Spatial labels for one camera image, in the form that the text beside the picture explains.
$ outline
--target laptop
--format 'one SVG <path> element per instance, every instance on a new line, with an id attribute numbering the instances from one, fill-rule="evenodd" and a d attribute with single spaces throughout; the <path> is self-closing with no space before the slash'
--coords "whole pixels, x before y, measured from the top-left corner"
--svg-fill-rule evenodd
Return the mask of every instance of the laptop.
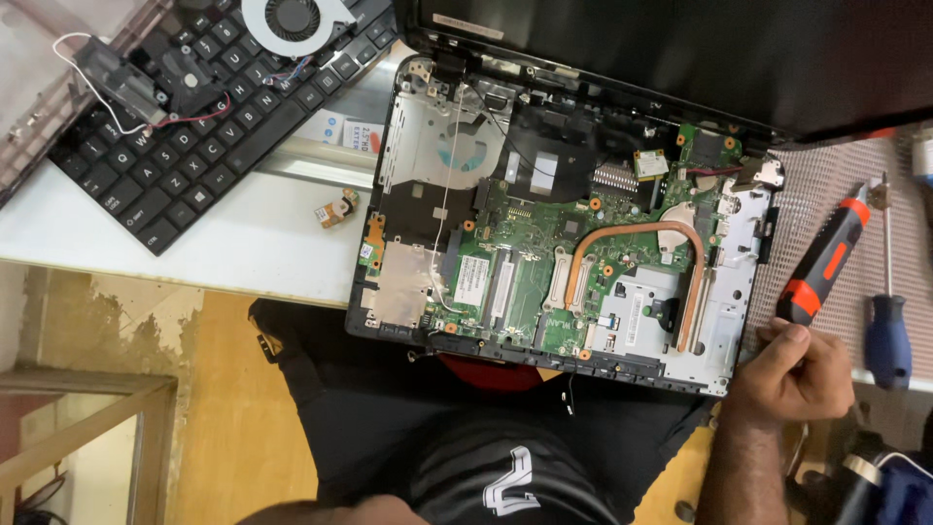
<path id="1" fill-rule="evenodd" d="M 923 24 L 897 4 L 396 0 L 418 53 L 346 330 L 725 395 L 757 270 L 793 227 L 769 150 L 930 114 L 929 85 L 877 81 L 892 53 L 853 38 L 908 46 Z M 894 54 L 904 74 L 931 58 Z"/>

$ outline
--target white cable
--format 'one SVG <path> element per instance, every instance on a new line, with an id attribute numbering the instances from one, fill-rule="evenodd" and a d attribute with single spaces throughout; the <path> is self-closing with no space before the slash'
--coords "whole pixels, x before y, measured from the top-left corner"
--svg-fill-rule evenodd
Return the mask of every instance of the white cable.
<path id="1" fill-rule="evenodd" d="M 464 106 L 464 95 L 467 94 L 467 90 L 463 88 L 463 82 L 460 82 L 460 85 L 457 86 L 460 89 L 460 104 L 457 106 L 457 117 L 456 122 L 453 125 L 453 146 L 451 147 L 451 163 L 447 166 L 447 182 L 444 183 L 444 202 L 440 205 L 440 227 L 438 227 L 438 236 L 434 238 L 434 249 L 431 251 L 431 265 L 427 267 L 427 273 L 431 276 L 431 284 L 434 285 L 434 289 L 438 291 L 438 298 L 440 299 L 440 305 L 452 311 L 453 313 L 460 314 L 463 313 L 460 310 L 451 308 L 444 304 L 444 295 L 440 291 L 440 286 L 438 286 L 438 281 L 434 279 L 434 256 L 438 254 L 438 243 L 440 242 L 440 234 L 444 231 L 444 219 L 447 218 L 447 191 L 451 188 L 451 173 L 453 172 L 453 155 L 457 151 L 457 136 L 460 135 L 460 110 Z"/>
<path id="2" fill-rule="evenodd" d="M 920 472 L 924 473 L 924 475 L 925 475 L 926 477 L 928 477 L 928 478 L 930 478 L 930 479 L 933 479 L 933 474 L 927 472 L 927 471 L 924 469 L 924 467 L 922 467 L 922 466 L 918 465 L 917 463 L 913 462 L 912 459 L 910 459 L 910 458 L 908 458 L 907 456 L 901 454 L 900 452 L 891 452 L 891 453 L 888 454 L 887 456 L 884 456 L 883 458 L 881 458 L 881 460 L 878 461 L 878 468 L 880 469 L 882 466 L 884 466 L 885 463 L 887 463 L 888 460 L 890 460 L 890 459 L 892 459 L 892 458 L 901 458 L 902 460 L 906 461 L 907 463 L 910 463 L 911 465 L 913 465 L 913 468 L 915 468 L 915 469 L 919 470 Z"/>
<path id="3" fill-rule="evenodd" d="M 114 121 L 117 123 L 117 129 L 119 129 L 119 131 L 120 131 L 122 134 L 124 134 L 124 135 L 132 135 L 132 134 L 138 132 L 139 130 L 142 130 L 142 129 L 146 128 L 149 124 L 140 124 L 140 125 L 138 125 L 138 126 L 132 128 L 130 131 L 124 130 L 124 129 L 123 129 L 123 126 L 121 126 L 120 123 L 119 123 L 119 119 L 117 118 L 117 113 L 114 112 L 114 108 L 111 107 L 111 106 L 107 103 L 107 101 L 104 100 L 104 98 L 101 96 L 100 93 L 97 92 L 96 89 L 94 89 L 94 85 L 91 84 L 91 81 L 88 80 L 88 78 L 84 75 L 84 71 L 81 71 L 81 68 L 78 67 L 77 64 L 75 64 L 74 62 L 68 60 L 67 58 L 64 57 L 64 55 L 62 55 L 61 53 L 58 52 L 58 45 L 61 44 L 62 42 L 64 42 L 65 39 L 71 38 L 72 36 L 86 36 L 87 38 L 93 38 L 93 35 L 88 35 L 87 33 L 69 33 L 69 34 L 67 34 L 67 35 L 62 35 L 58 40 L 55 40 L 55 43 L 54 43 L 54 44 L 52 44 L 52 50 L 55 51 L 55 54 L 57 54 L 57 55 L 59 56 L 60 59 L 62 59 L 62 60 L 64 60 L 64 61 L 68 62 L 72 67 L 75 68 L 75 71 L 77 71 L 77 73 L 78 73 L 82 78 L 84 78 L 84 81 L 88 83 L 88 87 L 91 88 L 91 91 L 94 92 L 95 95 L 97 95 L 97 99 L 100 100 L 101 103 L 104 104 L 104 106 L 107 106 L 107 109 L 110 110 L 110 115 L 113 116 Z"/>

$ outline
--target gray mesh mat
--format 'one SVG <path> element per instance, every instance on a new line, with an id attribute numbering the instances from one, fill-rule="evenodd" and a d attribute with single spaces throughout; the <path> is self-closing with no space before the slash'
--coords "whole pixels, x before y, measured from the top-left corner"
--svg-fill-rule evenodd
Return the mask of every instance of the gray mesh mat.
<path id="1" fill-rule="evenodd" d="M 773 316 L 777 296 L 829 213 L 861 182 L 887 170 L 893 191 L 891 232 L 894 293 L 907 299 L 904 318 L 913 347 L 912 381 L 933 381 L 933 267 L 920 194 L 908 177 L 910 149 L 903 140 L 876 138 L 809 151 L 774 153 L 787 170 L 775 204 L 780 216 L 768 264 L 759 266 L 743 347 L 757 350 L 755 327 Z M 813 327 L 837 334 L 852 364 L 863 368 L 862 347 L 869 298 L 884 292 L 881 212 L 871 220 Z"/>

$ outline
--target black keyboard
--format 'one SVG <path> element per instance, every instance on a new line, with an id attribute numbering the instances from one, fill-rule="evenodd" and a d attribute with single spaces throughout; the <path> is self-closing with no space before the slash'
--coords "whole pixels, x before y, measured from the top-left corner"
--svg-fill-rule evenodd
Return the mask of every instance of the black keyboard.
<path id="1" fill-rule="evenodd" d="M 149 251 L 162 254 L 293 130 L 389 51 L 397 39 L 391 0 L 343 3 L 356 26 L 319 50 L 296 78 L 271 86 L 262 80 L 295 63 L 252 38 L 238 1 L 216 0 L 204 10 L 173 7 L 128 55 L 131 62 L 151 74 L 153 64 L 143 64 L 148 48 L 190 46 L 214 68 L 230 107 L 212 119 L 169 124 L 144 136 L 122 135 L 97 103 L 63 133 L 49 157 Z M 224 109 L 227 95 L 199 114 Z M 120 105 L 111 106 L 124 129 L 141 122 Z"/>

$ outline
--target cooling fan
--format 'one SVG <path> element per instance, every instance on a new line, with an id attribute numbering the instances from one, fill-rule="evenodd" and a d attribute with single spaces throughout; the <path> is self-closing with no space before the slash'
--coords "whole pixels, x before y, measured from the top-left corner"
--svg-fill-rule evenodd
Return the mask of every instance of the cooling fan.
<path id="1" fill-rule="evenodd" d="M 267 50 L 303 57 L 335 36 L 335 24 L 356 22 L 341 0 L 244 0 L 246 27 Z"/>

